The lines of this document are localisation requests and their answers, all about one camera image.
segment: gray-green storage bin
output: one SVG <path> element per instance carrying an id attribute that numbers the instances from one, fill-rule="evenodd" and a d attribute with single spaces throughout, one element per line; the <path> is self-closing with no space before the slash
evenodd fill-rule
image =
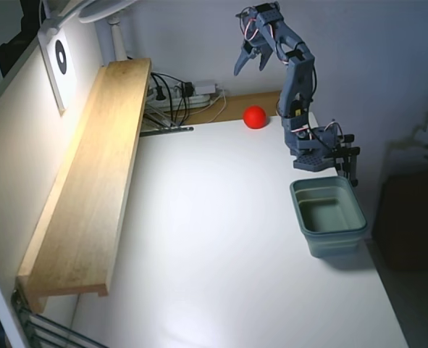
<path id="1" fill-rule="evenodd" d="M 346 178 L 298 180 L 290 190 L 312 256 L 356 250 L 366 231 L 366 219 Z"/>

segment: red ball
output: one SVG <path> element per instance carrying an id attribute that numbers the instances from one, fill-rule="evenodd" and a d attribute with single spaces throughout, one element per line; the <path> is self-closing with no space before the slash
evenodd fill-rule
<path id="1" fill-rule="evenodd" d="M 259 129 L 265 127 L 267 123 L 267 114 L 265 110 L 257 105 L 248 107 L 243 113 L 244 123 L 252 129 Z"/>

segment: desk lamp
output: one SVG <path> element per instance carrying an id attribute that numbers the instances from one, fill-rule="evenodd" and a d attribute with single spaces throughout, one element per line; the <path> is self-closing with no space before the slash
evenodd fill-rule
<path id="1" fill-rule="evenodd" d="M 64 24 L 76 14 L 78 14 L 81 23 L 91 23 L 108 17 L 108 23 L 112 29 L 116 60 L 126 60 L 127 54 L 119 26 L 118 12 L 136 1 L 84 0 L 73 7 L 65 16 L 52 17 L 43 22 L 38 31 L 38 41 L 54 97 L 61 113 L 69 106 L 77 84 L 69 46 L 62 30 Z"/>

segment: white table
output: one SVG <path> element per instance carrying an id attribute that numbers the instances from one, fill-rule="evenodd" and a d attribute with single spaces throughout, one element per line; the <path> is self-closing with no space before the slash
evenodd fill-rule
<path id="1" fill-rule="evenodd" d="M 140 140 L 109 297 L 73 328 L 111 348 L 404 348 L 364 245 L 314 258 L 280 119 Z"/>

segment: wooden shelf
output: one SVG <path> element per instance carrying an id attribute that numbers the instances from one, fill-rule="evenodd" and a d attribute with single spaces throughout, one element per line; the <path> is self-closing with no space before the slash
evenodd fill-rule
<path id="1" fill-rule="evenodd" d="M 109 293 L 150 71 L 138 59 L 98 73 L 18 273 L 35 312 L 48 296 Z"/>
<path id="2" fill-rule="evenodd" d="M 276 107 L 279 98 L 279 91 L 227 97 L 227 107 L 215 122 L 239 120 L 243 116 L 244 110 L 251 105 L 259 105 L 264 108 L 268 116 L 275 116 L 277 114 Z M 223 100 L 219 100 L 206 111 L 191 116 L 186 124 L 199 125 L 201 123 L 207 123 L 215 117 L 222 107 Z"/>

